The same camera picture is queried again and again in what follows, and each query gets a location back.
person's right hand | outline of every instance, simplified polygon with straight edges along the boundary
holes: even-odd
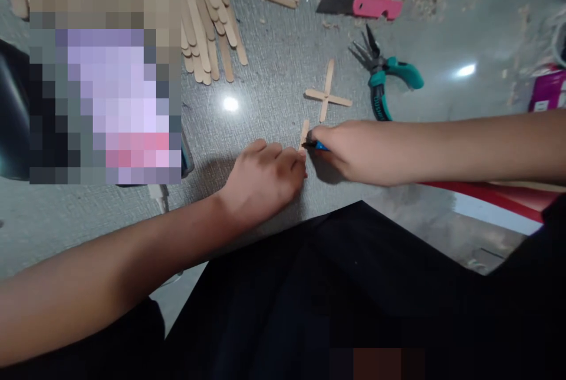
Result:
[[[389,163],[394,145],[387,126],[378,121],[346,121],[336,127],[320,125],[312,129],[312,139],[330,151],[316,155],[336,168],[347,180],[392,186],[399,183],[398,169]]]

black object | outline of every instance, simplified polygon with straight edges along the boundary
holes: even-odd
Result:
[[[29,180],[29,55],[0,39],[0,176]]]

concrete floor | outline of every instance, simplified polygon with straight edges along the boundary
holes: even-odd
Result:
[[[395,79],[388,83],[394,119],[443,121],[526,111],[532,73],[550,54],[552,27],[565,16],[566,0],[441,1],[433,17],[420,13],[422,2],[409,0],[402,19],[393,24],[371,22],[387,55],[416,64],[426,79],[426,90],[419,94],[407,92],[406,86]],[[300,122],[307,117],[316,119],[318,107],[291,99],[301,96],[305,88],[322,83],[325,64],[331,57],[337,59],[333,81],[336,94],[358,100],[348,111],[329,110],[328,123],[372,116],[362,104],[369,93],[367,73],[347,52],[349,42],[358,39],[361,31],[355,19],[327,16],[324,19],[338,28],[326,29],[321,18],[314,15],[318,0],[304,0],[294,13],[261,0],[233,2],[252,63],[246,68],[235,65],[236,82],[230,88],[221,83],[204,88],[192,79],[183,79],[189,103],[183,108],[183,125],[197,168],[182,185],[169,188],[172,209],[222,184],[229,164],[220,163],[218,156],[229,161],[226,149],[235,151],[259,136],[296,145]],[[268,23],[261,24],[260,17]],[[302,32],[298,37],[290,34],[299,27]],[[28,50],[28,25],[10,14],[8,0],[0,0],[0,37]],[[282,69],[282,57],[289,62],[289,72]],[[459,68],[469,64],[476,65],[475,75],[454,77]],[[281,94],[281,90],[284,92],[279,98],[266,98]],[[242,108],[248,111],[238,117],[223,113],[219,108],[226,92],[240,98]],[[258,114],[264,119],[256,122]],[[454,195],[446,191],[418,185],[380,189],[326,184],[315,178],[298,203],[259,228],[255,237],[363,198],[478,272],[495,268],[523,239],[521,234],[456,214]],[[157,207],[145,190],[30,186],[0,179],[0,278],[156,214]],[[162,307],[168,328],[203,267],[188,270],[178,282],[152,295]]]

finger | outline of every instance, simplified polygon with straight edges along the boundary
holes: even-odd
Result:
[[[268,144],[261,152],[259,152],[259,156],[262,159],[266,160],[273,160],[279,156],[279,153],[283,151],[283,146],[279,143],[271,143]]]
[[[256,153],[265,149],[266,146],[267,143],[265,142],[265,140],[263,138],[258,138],[257,140],[248,144],[248,146],[243,150],[242,153]]]
[[[342,159],[337,157],[334,153],[328,151],[321,151],[318,150],[315,152],[317,157],[323,159],[327,163],[331,164],[334,168],[338,170],[342,175],[346,172],[348,164],[344,162]]]
[[[295,161],[299,158],[298,152],[293,147],[287,147],[283,150],[279,156],[277,157],[276,161],[291,169]]]

